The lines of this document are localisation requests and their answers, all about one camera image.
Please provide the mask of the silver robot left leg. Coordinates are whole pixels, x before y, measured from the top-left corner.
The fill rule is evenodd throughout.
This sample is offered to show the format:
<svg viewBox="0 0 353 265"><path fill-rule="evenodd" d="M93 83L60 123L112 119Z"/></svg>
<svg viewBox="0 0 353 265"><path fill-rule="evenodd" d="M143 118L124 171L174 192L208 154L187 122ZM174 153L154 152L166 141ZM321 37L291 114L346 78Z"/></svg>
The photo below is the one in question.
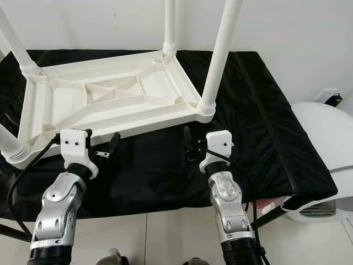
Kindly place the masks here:
<svg viewBox="0 0 353 265"><path fill-rule="evenodd" d="M99 265L130 265L130 262L118 249L111 248L108 250L108 255L100 260Z"/></svg>

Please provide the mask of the white ribbed plastic table top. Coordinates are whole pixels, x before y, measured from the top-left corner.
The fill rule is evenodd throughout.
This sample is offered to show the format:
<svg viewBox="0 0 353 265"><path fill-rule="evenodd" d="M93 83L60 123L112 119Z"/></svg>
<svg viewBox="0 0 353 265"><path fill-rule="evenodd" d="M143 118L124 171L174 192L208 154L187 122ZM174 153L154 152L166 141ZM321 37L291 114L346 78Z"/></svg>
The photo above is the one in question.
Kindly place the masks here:
<svg viewBox="0 0 353 265"><path fill-rule="evenodd" d="M96 145L115 132L129 138L214 117L199 114L201 93L178 58L162 51L43 67L25 80L14 136L31 151L63 129L91 129Z"/></svg>

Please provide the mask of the black quilted bench cover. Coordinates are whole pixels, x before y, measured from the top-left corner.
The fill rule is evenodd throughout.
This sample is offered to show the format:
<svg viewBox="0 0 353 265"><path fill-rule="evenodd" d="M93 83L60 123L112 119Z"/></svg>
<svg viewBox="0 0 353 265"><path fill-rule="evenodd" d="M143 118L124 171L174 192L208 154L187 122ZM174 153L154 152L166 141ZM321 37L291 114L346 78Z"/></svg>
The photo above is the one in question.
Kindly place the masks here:
<svg viewBox="0 0 353 265"><path fill-rule="evenodd" d="M146 50L30 50L39 66L132 55ZM201 93L212 51L177 52L177 58ZM234 177L244 201L291 197L303 205L338 192L324 161L292 111L260 51L231 51L216 99L213 121L232 132ZM13 55L0 62L1 124L16 135L26 80ZM212 205L207 177L199 162L188 161L184 126L192 136L205 136L210 124L191 122L119 141L116 160L99 166L99 176L88 181L78 217L93 219L146 214L184 207ZM16 214L34 221L41 196L64 169L61 156L41 159L14 192Z"/></svg>

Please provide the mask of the black metal bench leg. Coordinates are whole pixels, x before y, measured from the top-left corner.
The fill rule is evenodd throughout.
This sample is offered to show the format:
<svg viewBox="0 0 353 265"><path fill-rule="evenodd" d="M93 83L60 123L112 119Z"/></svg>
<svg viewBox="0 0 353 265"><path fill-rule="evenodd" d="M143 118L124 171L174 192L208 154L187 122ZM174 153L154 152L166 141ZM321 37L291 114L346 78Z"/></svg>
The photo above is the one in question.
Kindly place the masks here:
<svg viewBox="0 0 353 265"><path fill-rule="evenodd" d="M15 228L3 225L2 223L0 224L0 234L16 240L21 240L28 243L31 242L30 235L27 235L21 230L17 230Z"/></svg>
<svg viewBox="0 0 353 265"><path fill-rule="evenodd" d="M286 215L288 213L287 209L283 209L282 205L278 205L275 207L275 209L271 210L267 214L262 215L262 217L259 217L254 220L254 222L250 223L250 226L252 228L260 228L270 222L272 222L275 219L279 219L283 215Z"/></svg>

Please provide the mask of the small pink object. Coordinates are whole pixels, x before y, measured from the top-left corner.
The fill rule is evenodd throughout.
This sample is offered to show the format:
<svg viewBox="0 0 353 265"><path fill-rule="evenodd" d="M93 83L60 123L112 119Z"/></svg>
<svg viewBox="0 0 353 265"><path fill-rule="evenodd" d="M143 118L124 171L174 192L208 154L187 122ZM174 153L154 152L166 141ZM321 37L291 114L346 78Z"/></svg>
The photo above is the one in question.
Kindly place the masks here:
<svg viewBox="0 0 353 265"><path fill-rule="evenodd" d="M257 213L260 215L267 214L271 210L275 209L278 205L281 205L285 201L285 197L277 198L261 198L254 201Z"/></svg>

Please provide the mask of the wall socket with black plug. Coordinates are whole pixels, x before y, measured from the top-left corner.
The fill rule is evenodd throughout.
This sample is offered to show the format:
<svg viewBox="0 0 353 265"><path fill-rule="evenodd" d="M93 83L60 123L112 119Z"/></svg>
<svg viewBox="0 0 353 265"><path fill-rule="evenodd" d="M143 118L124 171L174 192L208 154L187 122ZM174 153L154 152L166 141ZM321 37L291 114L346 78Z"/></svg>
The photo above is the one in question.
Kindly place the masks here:
<svg viewBox="0 0 353 265"><path fill-rule="evenodd" d="M337 92L327 92L321 100L324 104L336 108L343 101L343 97Z"/></svg>

